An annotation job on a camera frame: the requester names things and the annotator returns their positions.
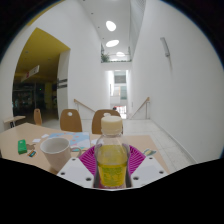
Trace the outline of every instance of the small bottle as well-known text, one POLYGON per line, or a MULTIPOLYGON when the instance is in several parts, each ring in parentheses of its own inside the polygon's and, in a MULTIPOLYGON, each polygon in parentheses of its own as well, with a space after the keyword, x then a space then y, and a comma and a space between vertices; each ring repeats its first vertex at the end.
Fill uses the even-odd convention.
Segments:
POLYGON ((99 174, 99 188, 125 188, 130 148, 122 135, 122 119, 106 116, 101 119, 102 135, 94 149, 99 174))

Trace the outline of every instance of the bottle cap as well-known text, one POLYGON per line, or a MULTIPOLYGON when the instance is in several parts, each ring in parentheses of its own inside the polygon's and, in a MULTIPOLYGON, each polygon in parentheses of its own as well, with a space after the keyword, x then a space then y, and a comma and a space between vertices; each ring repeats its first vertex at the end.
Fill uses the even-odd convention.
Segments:
POLYGON ((122 132, 122 118, 106 116, 101 119, 102 132, 106 135, 117 135, 122 132))

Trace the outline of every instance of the table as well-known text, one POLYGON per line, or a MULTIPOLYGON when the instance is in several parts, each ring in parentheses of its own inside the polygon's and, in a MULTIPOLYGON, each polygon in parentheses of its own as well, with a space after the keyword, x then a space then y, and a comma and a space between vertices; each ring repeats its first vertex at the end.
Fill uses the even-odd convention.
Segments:
MULTIPOLYGON (((50 166, 43 152, 40 150, 40 144, 44 140, 46 140, 46 138, 41 138, 41 136, 43 136, 44 134, 50 135, 51 133, 65 133, 65 131, 24 123, 0 133, 0 149, 2 158, 34 165, 56 175, 57 172, 50 166), (34 139, 38 138, 41 139, 39 143, 32 143, 34 139), (26 144, 29 144, 31 146, 35 144, 35 151, 37 152, 36 156, 30 158, 26 153, 21 155, 18 154, 18 141, 22 139, 25 139, 26 144)), ((90 141, 99 137, 100 135, 90 134, 90 141)), ((164 170, 168 174, 170 173, 168 167, 166 166, 166 163, 159 153, 159 150, 156 148, 156 145, 149 135, 125 136, 125 138, 130 145, 134 146, 141 152, 143 152, 146 148, 156 150, 157 153, 154 154, 154 157, 164 168, 164 170)), ((71 152, 72 157, 76 157, 77 154, 78 152, 71 152)))
POLYGON ((15 121, 21 120, 26 118, 26 116, 15 116, 15 117, 9 117, 3 120, 3 122, 6 123, 10 123, 11 128, 15 127, 15 121))

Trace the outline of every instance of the fluorescent light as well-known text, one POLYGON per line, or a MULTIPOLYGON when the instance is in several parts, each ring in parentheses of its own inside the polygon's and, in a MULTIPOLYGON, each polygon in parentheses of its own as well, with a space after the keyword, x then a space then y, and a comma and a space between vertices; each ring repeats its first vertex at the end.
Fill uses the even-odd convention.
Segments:
POLYGON ((107 26, 107 29, 108 29, 109 31, 114 31, 114 30, 116 30, 116 25, 115 25, 115 23, 113 23, 113 22, 111 22, 111 21, 107 21, 107 22, 106 22, 106 26, 107 26))
POLYGON ((117 52, 117 56, 118 56, 118 57, 124 57, 124 56, 125 56, 125 54, 124 54, 124 53, 122 53, 122 52, 117 52))
POLYGON ((114 46, 118 45, 118 43, 119 43, 119 40, 111 40, 111 41, 106 43, 106 46, 107 47, 114 47, 114 46))

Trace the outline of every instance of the wooden chair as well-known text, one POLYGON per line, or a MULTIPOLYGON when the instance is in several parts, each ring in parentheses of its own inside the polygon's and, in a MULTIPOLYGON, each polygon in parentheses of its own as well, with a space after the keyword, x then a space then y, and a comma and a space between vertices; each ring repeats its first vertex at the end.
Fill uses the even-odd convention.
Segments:
POLYGON ((60 117, 60 127, 63 131, 82 132, 79 112, 75 109, 64 109, 60 117))
POLYGON ((40 109, 34 109, 34 121, 36 125, 39 125, 39 126, 42 125, 40 109))
POLYGON ((93 116, 93 121, 92 121, 92 133, 93 134, 102 134, 101 132, 101 118, 104 117, 105 113, 109 113, 112 116, 119 116, 121 117, 120 113, 116 110, 97 110, 93 116))

